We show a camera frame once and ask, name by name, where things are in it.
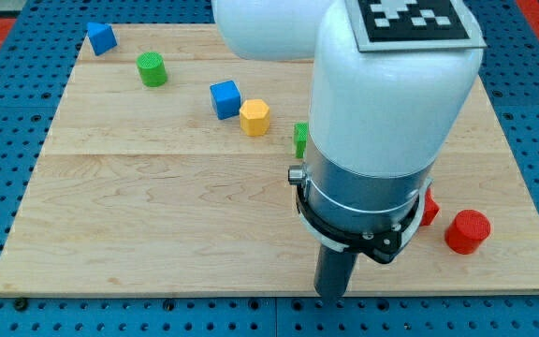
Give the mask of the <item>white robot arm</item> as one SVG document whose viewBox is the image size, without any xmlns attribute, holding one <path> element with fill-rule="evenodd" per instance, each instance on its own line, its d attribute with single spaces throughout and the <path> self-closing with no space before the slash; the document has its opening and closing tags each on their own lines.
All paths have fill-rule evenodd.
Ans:
<svg viewBox="0 0 539 337">
<path fill-rule="evenodd" d="M 215 1 L 244 59 L 313 60 L 308 140 L 292 168 L 325 250 L 389 263 L 417 231 L 429 173 L 485 41 L 461 1 Z"/>
</svg>

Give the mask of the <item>green block behind arm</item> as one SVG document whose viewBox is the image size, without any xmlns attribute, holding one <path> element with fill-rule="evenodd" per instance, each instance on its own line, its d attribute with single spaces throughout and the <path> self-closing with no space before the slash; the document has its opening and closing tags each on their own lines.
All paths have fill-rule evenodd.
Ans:
<svg viewBox="0 0 539 337">
<path fill-rule="evenodd" d="M 306 150 L 308 135 L 308 123 L 299 122 L 294 124 L 293 144 L 295 148 L 295 157 L 302 159 Z"/>
</svg>

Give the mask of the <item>red block behind arm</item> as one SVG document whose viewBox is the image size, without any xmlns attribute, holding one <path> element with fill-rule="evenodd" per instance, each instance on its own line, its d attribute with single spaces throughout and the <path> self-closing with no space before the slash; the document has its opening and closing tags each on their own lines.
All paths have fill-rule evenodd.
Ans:
<svg viewBox="0 0 539 337">
<path fill-rule="evenodd" d="M 423 212 L 423 217 L 420 223 L 420 226 L 422 227 L 430 226 L 434 222 L 436 216 L 441 210 L 439 204 L 436 202 L 436 200 L 433 197 L 430 187 L 428 188 L 426 192 L 425 201 L 426 203 L 425 203 L 425 208 Z"/>
</svg>

